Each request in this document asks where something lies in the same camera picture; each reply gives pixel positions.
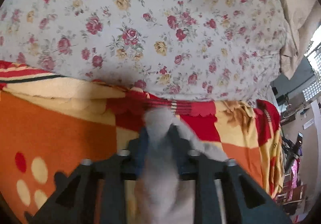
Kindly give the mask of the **floral white quilt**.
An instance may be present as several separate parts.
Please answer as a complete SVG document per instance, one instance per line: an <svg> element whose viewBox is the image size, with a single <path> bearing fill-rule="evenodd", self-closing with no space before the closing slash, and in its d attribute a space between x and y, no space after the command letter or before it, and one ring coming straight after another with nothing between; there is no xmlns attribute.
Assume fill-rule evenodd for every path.
<svg viewBox="0 0 321 224"><path fill-rule="evenodd" d="M280 0L5 0L1 59L168 99L245 99L279 73Z"/></svg>

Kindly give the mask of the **beige grey garment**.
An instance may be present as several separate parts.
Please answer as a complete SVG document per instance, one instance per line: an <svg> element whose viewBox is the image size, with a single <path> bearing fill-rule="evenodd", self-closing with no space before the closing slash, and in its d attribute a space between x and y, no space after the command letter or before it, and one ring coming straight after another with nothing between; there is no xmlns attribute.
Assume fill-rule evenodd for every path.
<svg viewBox="0 0 321 224"><path fill-rule="evenodd" d="M224 162L227 155L217 146L201 142L196 134L167 108L144 115L148 137L143 173L135 184L135 223L193 223L195 182L180 181L171 143L165 136L174 125L180 137L210 159Z"/></svg>

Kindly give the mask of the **beige curtain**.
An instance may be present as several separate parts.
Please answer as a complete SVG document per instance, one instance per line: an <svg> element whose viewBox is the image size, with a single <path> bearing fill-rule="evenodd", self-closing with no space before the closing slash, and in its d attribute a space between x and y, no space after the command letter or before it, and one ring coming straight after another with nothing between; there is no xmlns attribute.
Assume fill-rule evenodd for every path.
<svg viewBox="0 0 321 224"><path fill-rule="evenodd" d="M280 51L281 73L291 79L319 27L320 3L318 0L280 1L290 30L290 37Z"/></svg>

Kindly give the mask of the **red orange yellow bedsheet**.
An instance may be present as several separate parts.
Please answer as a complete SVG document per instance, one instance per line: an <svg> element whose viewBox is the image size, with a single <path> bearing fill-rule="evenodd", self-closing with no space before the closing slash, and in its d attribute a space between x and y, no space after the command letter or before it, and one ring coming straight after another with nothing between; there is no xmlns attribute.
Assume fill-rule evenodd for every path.
<svg viewBox="0 0 321 224"><path fill-rule="evenodd" d="M143 114L170 108L204 145L222 149L271 197L283 187L281 127L266 100L188 102L1 62L1 202L20 223L54 191L54 174L97 161L138 136Z"/></svg>

